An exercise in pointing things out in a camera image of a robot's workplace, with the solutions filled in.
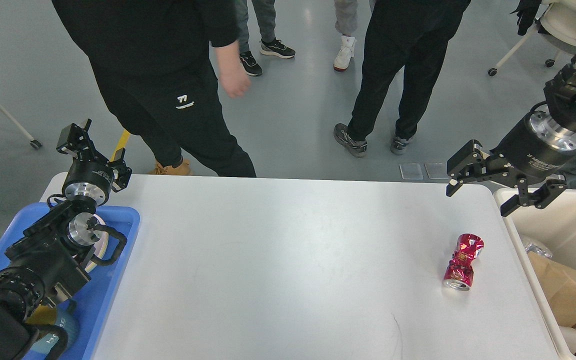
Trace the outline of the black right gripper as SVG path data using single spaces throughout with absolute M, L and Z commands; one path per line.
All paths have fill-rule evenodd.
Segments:
M 446 196 L 453 196 L 466 183 L 494 182 L 514 187 L 518 193 L 500 206 L 507 217 L 519 207 L 548 207 L 568 188 L 566 180 L 548 179 L 534 192 L 528 185 L 541 183 L 576 155 L 576 132 L 555 121 L 547 111 L 526 114 L 498 146 L 487 152 L 476 140 L 469 140 L 446 162 L 450 178 Z

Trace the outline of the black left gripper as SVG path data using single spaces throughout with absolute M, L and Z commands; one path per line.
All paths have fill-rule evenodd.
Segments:
M 99 162 L 99 154 L 90 139 L 89 129 L 92 119 L 83 125 L 71 123 L 59 135 L 55 150 L 73 157 L 67 173 L 62 194 L 67 199 L 87 197 L 93 199 L 98 207 L 108 202 L 110 191 L 115 193 L 128 186 L 132 168 L 126 165 L 124 147 L 114 153 L 110 162 Z

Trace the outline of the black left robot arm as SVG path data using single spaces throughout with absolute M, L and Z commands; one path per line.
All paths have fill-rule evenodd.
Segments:
M 67 348 L 69 336 L 58 325 L 35 325 L 31 316 L 41 305 L 56 307 L 72 299 L 89 281 L 87 264 L 113 265 L 128 244 L 127 237 L 100 223 L 98 207 L 110 192 L 128 186 L 132 170 L 125 149 L 110 161 L 96 150 L 89 137 L 91 119 L 72 123 L 60 134 L 56 150 L 71 155 L 71 167 L 55 202 L 46 201 L 48 212 L 23 231 L 5 254 L 0 269 L 0 360 L 20 360 L 43 336 L 57 342 L 46 358 L 57 360 Z

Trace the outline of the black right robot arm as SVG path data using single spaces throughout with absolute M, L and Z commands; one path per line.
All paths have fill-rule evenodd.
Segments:
M 521 207 L 548 207 L 568 187 L 555 173 L 576 155 L 576 53 L 544 85 L 544 101 L 533 105 L 490 151 L 471 139 L 446 163 L 446 196 L 462 185 L 495 182 L 517 189 L 500 206 L 507 217 Z

